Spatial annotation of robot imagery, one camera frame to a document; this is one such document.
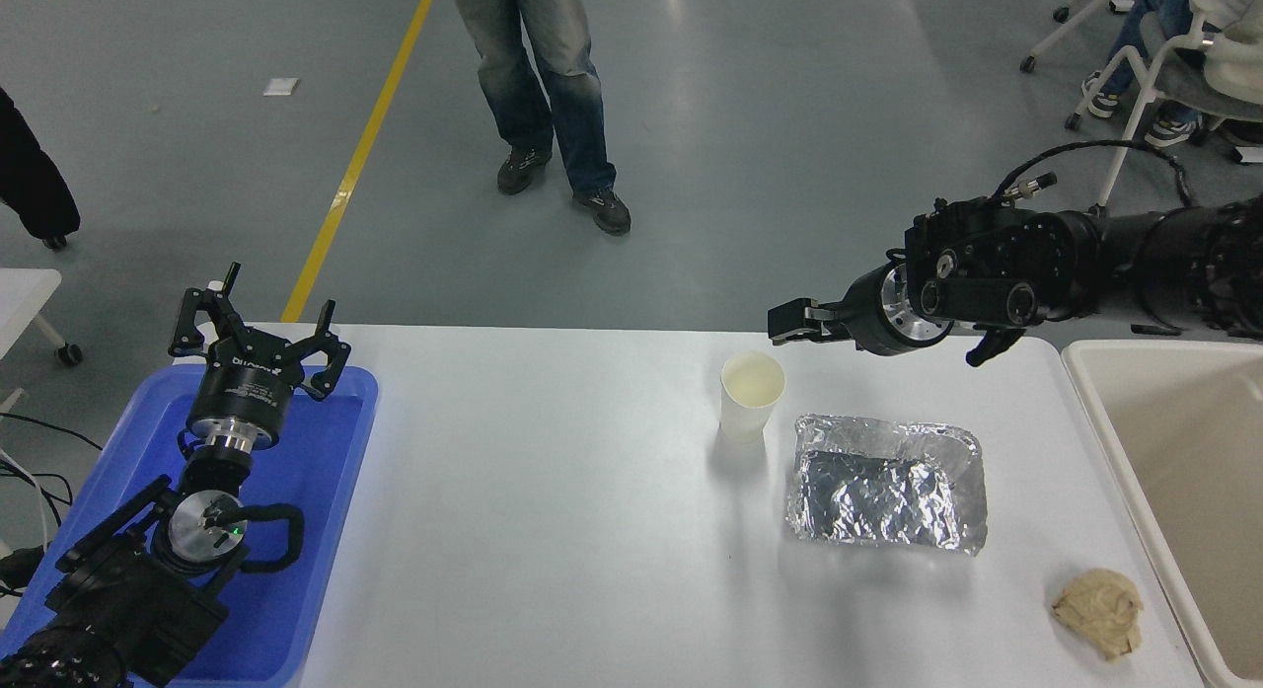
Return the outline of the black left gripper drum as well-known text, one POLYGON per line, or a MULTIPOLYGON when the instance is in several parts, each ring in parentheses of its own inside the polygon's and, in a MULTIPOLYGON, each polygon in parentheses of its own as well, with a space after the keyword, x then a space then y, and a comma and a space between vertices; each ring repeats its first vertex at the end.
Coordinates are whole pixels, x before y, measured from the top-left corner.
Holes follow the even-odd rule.
POLYGON ((208 346, 207 367, 186 417, 195 436, 211 436, 212 425, 232 419, 255 425, 260 437, 279 437, 296 388, 304 381, 299 361, 280 364, 261 345, 242 351, 230 340, 208 346))

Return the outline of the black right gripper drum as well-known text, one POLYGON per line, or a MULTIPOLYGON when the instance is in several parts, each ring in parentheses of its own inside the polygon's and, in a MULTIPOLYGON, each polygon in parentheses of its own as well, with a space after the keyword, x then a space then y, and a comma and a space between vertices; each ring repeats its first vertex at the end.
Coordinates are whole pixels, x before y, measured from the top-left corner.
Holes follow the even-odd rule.
POLYGON ((841 300, 841 319, 847 336, 866 353, 893 356, 906 351, 902 338, 888 319, 882 293, 894 269, 893 264, 885 264, 863 274, 841 300))

